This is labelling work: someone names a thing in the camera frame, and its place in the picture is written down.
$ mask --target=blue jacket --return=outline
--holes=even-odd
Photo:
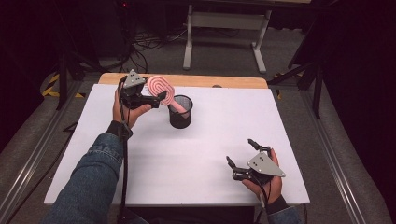
[[[122,142],[115,134],[100,134],[41,223],[107,223],[119,180],[122,151]],[[268,220],[271,224],[301,223],[294,207],[273,213]],[[129,223],[147,224],[140,217]]]

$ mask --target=dark wall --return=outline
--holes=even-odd
[[[51,33],[28,4],[0,3],[0,152],[42,102],[40,86],[56,66]]]
[[[396,6],[393,1],[358,4],[363,8],[326,62],[324,78],[347,134],[396,222]]]

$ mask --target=pink spiral object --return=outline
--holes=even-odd
[[[166,91],[166,97],[161,101],[163,105],[171,105],[180,114],[187,112],[183,106],[175,101],[175,89],[164,77],[153,76],[148,79],[147,85],[149,92],[154,96]]]

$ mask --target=desk leg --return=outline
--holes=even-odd
[[[251,43],[251,47],[253,47],[254,57],[256,58],[257,66],[259,67],[260,73],[266,73],[267,70],[264,65],[264,61],[262,60],[262,53],[260,52],[260,48],[262,47],[262,40],[264,39],[265,32],[267,31],[268,22],[271,17],[271,10],[267,10],[265,12],[265,17],[262,19],[262,26],[260,27],[259,38],[257,42]]]
[[[192,54],[192,5],[189,5],[189,14],[187,15],[187,43],[186,51],[184,53],[183,69],[189,70],[191,68],[191,54]]]

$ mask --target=gray floor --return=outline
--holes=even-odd
[[[249,46],[256,34],[240,31],[235,37],[225,37],[216,31],[202,31],[195,35],[192,50],[191,70],[182,69],[184,57],[183,39],[178,39],[160,49],[142,51],[148,61],[148,70],[153,74],[186,74],[210,76],[264,77],[269,80],[274,74],[288,71],[287,65],[304,38],[299,31],[269,29],[262,46],[262,56],[267,67],[267,74],[258,72],[254,56]],[[223,44],[214,42],[220,38]],[[142,58],[133,58],[144,64]],[[124,69],[135,69],[128,62]],[[78,83],[78,92],[87,93],[98,80],[98,74],[90,74],[83,82]],[[285,125],[295,157],[301,168],[303,179],[311,203],[307,208],[309,223],[391,223],[384,201],[368,176],[355,149],[351,145],[341,124],[332,101],[322,91],[320,103],[321,119],[314,119],[310,109],[311,91],[298,91],[291,78],[277,87],[281,99],[274,96],[280,116]],[[45,154],[34,167],[28,184],[21,195],[24,199],[30,189],[47,171],[56,155],[62,149],[69,133],[63,129],[78,121],[87,98],[72,97],[56,126],[53,136],[46,142]],[[28,161],[50,121],[60,116],[55,110],[58,99],[45,97],[45,101],[15,134],[5,150],[0,154],[0,198],[5,199]],[[44,205],[44,197],[50,186],[51,176],[56,166],[50,170],[44,180],[24,203],[11,223],[37,223],[49,207]],[[302,220],[304,209],[297,206]],[[117,206],[109,214],[109,223],[115,223]]]

